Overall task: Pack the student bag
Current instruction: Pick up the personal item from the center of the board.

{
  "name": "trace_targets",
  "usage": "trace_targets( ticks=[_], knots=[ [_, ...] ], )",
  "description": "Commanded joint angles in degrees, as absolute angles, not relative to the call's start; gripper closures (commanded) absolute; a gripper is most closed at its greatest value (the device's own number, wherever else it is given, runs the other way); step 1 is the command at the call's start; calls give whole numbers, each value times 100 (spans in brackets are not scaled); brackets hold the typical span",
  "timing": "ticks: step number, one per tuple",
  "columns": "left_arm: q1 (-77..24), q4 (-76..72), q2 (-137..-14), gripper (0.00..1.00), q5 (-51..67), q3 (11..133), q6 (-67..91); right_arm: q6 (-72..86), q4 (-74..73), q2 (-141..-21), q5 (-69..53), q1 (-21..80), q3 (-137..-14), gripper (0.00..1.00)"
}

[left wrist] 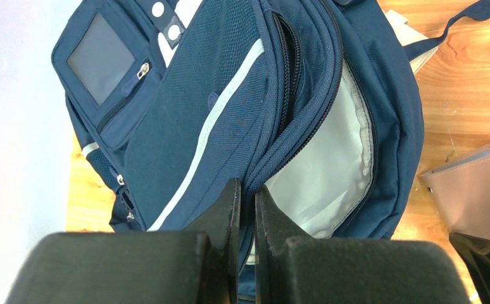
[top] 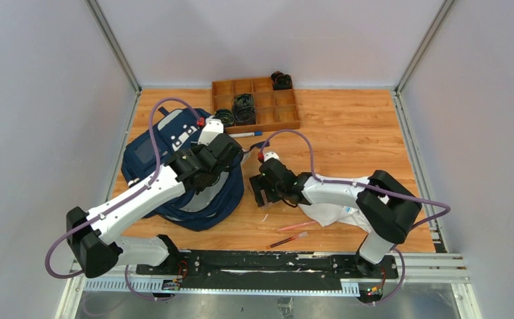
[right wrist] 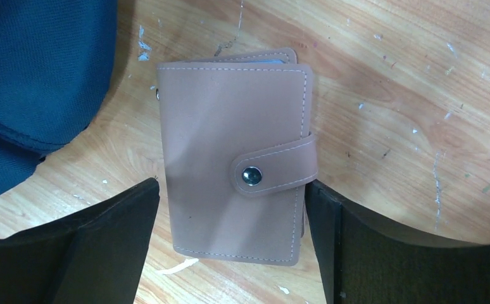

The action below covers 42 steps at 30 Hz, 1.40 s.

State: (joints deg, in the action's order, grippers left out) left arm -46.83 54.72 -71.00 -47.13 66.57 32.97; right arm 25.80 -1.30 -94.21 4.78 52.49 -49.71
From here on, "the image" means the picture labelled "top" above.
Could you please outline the pink pen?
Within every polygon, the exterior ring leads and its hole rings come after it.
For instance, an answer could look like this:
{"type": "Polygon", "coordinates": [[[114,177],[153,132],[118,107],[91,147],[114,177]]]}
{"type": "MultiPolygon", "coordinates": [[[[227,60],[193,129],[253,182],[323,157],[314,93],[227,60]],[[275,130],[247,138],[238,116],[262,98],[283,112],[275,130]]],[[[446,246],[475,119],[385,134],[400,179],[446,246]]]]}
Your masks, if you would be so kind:
{"type": "Polygon", "coordinates": [[[306,226],[310,226],[310,225],[315,225],[315,224],[318,224],[318,222],[312,220],[312,221],[308,221],[308,222],[305,222],[305,223],[298,223],[298,224],[295,224],[295,225],[290,225],[290,226],[282,227],[282,228],[276,229],[276,231],[289,231],[289,230],[299,229],[299,228],[302,228],[302,227],[306,227],[306,226]]]}

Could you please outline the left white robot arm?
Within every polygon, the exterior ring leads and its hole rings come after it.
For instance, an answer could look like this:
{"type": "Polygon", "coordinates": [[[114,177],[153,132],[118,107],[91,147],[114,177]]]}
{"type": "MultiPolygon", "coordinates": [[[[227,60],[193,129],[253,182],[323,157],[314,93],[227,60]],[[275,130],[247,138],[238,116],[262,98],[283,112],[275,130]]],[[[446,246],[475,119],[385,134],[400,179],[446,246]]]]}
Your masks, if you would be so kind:
{"type": "Polygon", "coordinates": [[[66,242],[87,278],[106,274],[125,264],[152,265],[172,274],[179,257],[159,237],[132,238],[122,233],[157,207],[210,187],[242,158],[242,146],[227,134],[208,144],[178,150],[156,171],[107,203],[84,211],[74,207],[66,214],[66,242]]]}

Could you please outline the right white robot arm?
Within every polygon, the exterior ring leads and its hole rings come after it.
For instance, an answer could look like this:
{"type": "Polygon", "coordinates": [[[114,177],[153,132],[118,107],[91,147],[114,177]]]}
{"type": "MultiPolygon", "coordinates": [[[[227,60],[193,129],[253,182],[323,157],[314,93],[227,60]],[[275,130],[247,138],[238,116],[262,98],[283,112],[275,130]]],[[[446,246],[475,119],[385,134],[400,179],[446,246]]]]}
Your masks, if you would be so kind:
{"type": "Polygon", "coordinates": [[[280,160],[270,158],[249,182],[259,207],[282,202],[301,209],[322,226],[341,222],[362,227],[367,236],[351,267],[367,278],[380,271],[387,252],[405,242],[422,208],[407,188],[383,170],[369,177],[329,179],[310,172],[296,175],[280,160]]]}

